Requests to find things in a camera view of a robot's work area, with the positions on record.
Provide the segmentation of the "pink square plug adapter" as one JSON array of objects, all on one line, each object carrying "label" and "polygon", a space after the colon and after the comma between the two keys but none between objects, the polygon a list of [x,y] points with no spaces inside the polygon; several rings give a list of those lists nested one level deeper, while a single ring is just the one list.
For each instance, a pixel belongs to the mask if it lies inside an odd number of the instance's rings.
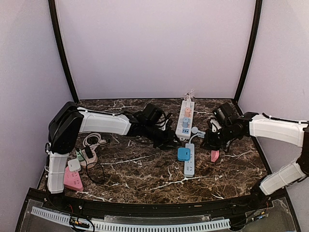
[{"label": "pink square plug adapter", "polygon": [[211,162],[215,163],[220,156],[219,150],[212,150],[211,151]]}]

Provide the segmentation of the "blue square plug adapter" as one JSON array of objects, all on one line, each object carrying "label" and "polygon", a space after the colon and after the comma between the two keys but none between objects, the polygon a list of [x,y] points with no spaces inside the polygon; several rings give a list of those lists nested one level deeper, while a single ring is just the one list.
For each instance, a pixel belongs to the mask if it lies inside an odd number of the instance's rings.
[{"label": "blue square plug adapter", "polygon": [[178,161],[189,161],[191,151],[187,147],[179,147],[177,151],[177,160]]}]

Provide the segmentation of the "white multicolour power strip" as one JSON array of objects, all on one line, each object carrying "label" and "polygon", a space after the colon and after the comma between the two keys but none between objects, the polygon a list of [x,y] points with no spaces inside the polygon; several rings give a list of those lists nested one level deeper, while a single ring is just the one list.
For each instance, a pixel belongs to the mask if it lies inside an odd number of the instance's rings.
[{"label": "white multicolour power strip", "polygon": [[176,127],[176,135],[180,139],[190,139],[193,124],[195,103],[183,100]]}]

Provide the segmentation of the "light blue charger plug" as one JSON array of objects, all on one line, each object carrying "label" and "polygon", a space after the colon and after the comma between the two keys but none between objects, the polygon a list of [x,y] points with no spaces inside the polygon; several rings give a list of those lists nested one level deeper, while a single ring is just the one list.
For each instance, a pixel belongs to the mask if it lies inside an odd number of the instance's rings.
[{"label": "light blue charger plug", "polygon": [[189,127],[189,121],[190,121],[190,118],[184,117],[183,121],[182,121],[182,127],[183,128],[188,128]]}]

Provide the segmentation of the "pink charger plug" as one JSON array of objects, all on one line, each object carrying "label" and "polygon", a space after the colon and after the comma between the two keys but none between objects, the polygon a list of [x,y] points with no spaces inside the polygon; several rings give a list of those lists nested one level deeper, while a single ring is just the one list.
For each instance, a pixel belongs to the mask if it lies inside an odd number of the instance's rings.
[{"label": "pink charger plug", "polygon": [[185,108],[185,112],[184,112],[184,116],[185,116],[185,117],[191,117],[191,114],[192,114],[191,108],[186,107],[186,108]]}]

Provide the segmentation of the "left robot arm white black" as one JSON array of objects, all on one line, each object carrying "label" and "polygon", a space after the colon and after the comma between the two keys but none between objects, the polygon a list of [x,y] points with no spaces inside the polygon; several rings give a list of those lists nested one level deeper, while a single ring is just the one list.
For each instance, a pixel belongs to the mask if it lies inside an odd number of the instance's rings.
[{"label": "left robot arm white black", "polygon": [[176,149],[181,145],[175,130],[171,128],[170,114],[149,103],[142,111],[131,113],[104,113],[88,110],[67,102],[48,125],[47,189],[51,193],[49,203],[58,211],[68,207],[68,199],[60,193],[64,190],[67,159],[74,149],[79,133],[112,133],[128,137],[145,137],[154,148]]}]

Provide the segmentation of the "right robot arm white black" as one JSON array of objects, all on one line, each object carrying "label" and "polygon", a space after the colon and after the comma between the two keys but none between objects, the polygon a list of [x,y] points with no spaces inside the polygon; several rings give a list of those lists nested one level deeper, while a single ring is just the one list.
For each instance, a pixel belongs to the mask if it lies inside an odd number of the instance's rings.
[{"label": "right robot arm white black", "polygon": [[206,130],[202,148],[219,150],[227,148],[235,139],[263,137],[300,147],[301,155],[278,171],[266,176],[252,189],[246,205],[256,210],[265,202],[265,196],[300,181],[309,175],[309,123],[268,116],[264,113],[246,112],[238,118],[217,118],[220,128]]}]

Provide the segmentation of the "pink round socket base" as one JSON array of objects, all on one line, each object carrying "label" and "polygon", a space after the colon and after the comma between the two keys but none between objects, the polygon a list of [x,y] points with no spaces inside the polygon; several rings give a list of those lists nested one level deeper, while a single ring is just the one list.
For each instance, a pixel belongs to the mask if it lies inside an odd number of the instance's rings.
[{"label": "pink round socket base", "polygon": [[81,150],[81,155],[83,159],[80,161],[80,166],[83,169],[91,169],[96,165],[98,157],[94,150],[90,149],[90,151],[85,151],[85,149],[83,149]]}]

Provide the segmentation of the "green plug adapter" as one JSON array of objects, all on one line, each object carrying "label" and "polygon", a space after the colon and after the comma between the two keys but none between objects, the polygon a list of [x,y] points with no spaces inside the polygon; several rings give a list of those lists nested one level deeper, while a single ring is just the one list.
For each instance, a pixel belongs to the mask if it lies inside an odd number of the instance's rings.
[{"label": "green plug adapter", "polygon": [[84,159],[84,157],[83,157],[83,154],[82,154],[82,150],[79,149],[79,148],[75,148],[75,151],[76,151],[77,160],[78,160],[79,162],[85,161],[85,159]]}]

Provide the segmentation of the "pink triangular power socket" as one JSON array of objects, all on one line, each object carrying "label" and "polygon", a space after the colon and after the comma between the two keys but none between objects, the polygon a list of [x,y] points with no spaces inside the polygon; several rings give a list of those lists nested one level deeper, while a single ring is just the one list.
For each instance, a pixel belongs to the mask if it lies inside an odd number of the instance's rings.
[{"label": "pink triangular power socket", "polygon": [[84,187],[78,172],[71,172],[68,167],[65,169],[64,187],[75,191],[83,191]]}]

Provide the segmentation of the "white square charger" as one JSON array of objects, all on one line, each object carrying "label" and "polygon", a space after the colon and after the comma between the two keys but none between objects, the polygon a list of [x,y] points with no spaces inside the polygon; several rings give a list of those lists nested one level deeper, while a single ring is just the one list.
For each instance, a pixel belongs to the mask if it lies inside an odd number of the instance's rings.
[{"label": "white square charger", "polygon": [[70,172],[79,172],[81,170],[80,162],[77,158],[68,161],[68,168]]}]

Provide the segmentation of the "black front rail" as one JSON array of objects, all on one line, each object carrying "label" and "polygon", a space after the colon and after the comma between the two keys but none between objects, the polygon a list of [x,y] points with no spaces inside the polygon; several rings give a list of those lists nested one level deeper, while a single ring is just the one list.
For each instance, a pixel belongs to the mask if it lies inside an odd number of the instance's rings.
[{"label": "black front rail", "polygon": [[128,204],[104,202],[98,197],[78,193],[50,194],[30,188],[24,200],[15,230],[17,232],[82,232],[32,215],[32,207],[43,207],[77,219],[104,219],[107,216],[134,218],[198,217],[206,221],[229,219],[230,229],[217,232],[298,232],[300,226],[292,203],[284,189],[263,203],[251,196],[178,204]]}]

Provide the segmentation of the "right black frame post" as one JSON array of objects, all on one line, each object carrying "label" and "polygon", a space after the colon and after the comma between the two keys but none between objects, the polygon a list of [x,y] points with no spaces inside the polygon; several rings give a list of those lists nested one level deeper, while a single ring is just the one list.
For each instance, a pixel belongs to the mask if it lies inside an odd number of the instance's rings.
[{"label": "right black frame post", "polygon": [[253,57],[253,51],[255,47],[255,42],[256,42],[256,37],[258,34],[258,28],[259,28],[259,23],[260,23],[260,17],[261,17],[261,11],[262,11],[262,5],[263,1],[262,0],[256,0],[255,1],[255,8],[254,8],[254,14],[253,14],[253,21],[252,21],[252,27],[251,27],[251,32],[250,32],[250,37],[248,41],[248,46],[247,46],[247,51],[246,51],[246,56],[244,59],[243,67],[241,70],[239,82],[237,85],[236,93],[234,95],[234,102],[239,103],[246,78],[248,75],[250,63]]}]

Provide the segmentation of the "black frame post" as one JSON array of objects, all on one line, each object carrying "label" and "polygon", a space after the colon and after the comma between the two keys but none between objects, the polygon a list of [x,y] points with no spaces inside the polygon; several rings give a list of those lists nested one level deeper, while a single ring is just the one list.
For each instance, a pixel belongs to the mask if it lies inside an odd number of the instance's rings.
[{"label": "black frame post", "polygon": [[255,1],[255,8],[254,8],[254,14],[253,14],[253,21],[252,21],[252,27],[251,27],[251,32],[250,32],[250,37],[248,41],[248,46],[247,46],[247,51],[246,51],[246,56],[244,59],[243,67],[241,70],[239,82],[237,85],[236,93],[234,95],[234,102],[239,103],[246,78],[248,75],[250,63],[253,57],[253,51],[255,47],[255,42],[256,42],[256,37],[258,34],[258,28],[259,28],[259,23],[260,23],[260,17],[261,17],[261,11],[262,11],[262,5],[263,1],[262,0],[256,0]]},{"label": "black frame post", "polygon": [[73,78],[70,72],[69,68],[69,63],[67,60],[66,52],[65,52],[65,47],[63,44],[62,40],[62,35],[60,31],[60,24],[59,24],[59,19],[57,15],[57,9],[56,9],[56,1],[55,0],[48,0],[48,5],[49,5],[49,12],[50,12],[50,17],[52,21],[52,26],[53,26],[53,31],[54,31],[54,37],[58,49],[58,54],[60,57],[61,65],[63,68],[63,72],[66,78],[66,82],[68,84],[69,90],[71,97],[75,103],[79,102],[78,94],[73,82]]}]

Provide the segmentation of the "left black frame post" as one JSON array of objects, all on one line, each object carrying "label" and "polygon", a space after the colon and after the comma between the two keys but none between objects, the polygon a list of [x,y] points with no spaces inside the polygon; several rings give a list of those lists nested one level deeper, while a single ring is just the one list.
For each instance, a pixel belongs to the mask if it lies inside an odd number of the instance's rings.
[{"label": "left black frame post", "polygon": [[56,1],[55,0],[48,0],[48,5],[49,5],[49,12],[50,12],[50,17],[52,21],[52,26],[53,26],[53,31],[54,31],[54,37],[58,49],[58,54],[60,57],[61,65],[63,68],[63,72],[66,78],[66,82],[68,84],[69,90],[71,97],[75,103],[79,102],[78,94],[73,82],[73,78],[70,72],[69,68],[69,63],[67,60],[66,52],[65,52],[65,47],[63,44],[62,40],[62,35],[60,31],[60,24],[59,24],[59,19],[57,15],[57,9],[56,9]]}]

